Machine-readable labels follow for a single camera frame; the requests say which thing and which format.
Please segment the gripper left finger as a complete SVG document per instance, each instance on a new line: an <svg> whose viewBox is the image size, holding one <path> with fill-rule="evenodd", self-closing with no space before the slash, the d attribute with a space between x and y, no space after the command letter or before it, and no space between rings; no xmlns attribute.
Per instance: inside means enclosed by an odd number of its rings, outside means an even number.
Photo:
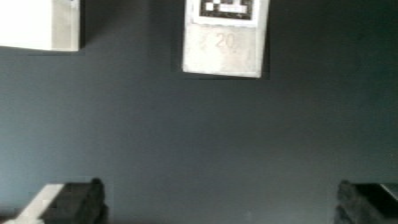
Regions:
<svg viewBox="0 0 398 224"><path fill-rule="evenodd" d="M105 224L105 185L89 182L46 184L11 224Z"/></svg>

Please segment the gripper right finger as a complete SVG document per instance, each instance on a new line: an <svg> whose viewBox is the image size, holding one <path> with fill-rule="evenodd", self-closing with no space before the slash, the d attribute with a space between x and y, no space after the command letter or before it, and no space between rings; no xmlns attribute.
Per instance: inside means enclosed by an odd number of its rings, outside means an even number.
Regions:
<svg viewBox="0 0 398 224"><path fill-rule="evenodd" d="M398 224L398 183L341 181L332 224Z"/></svg>

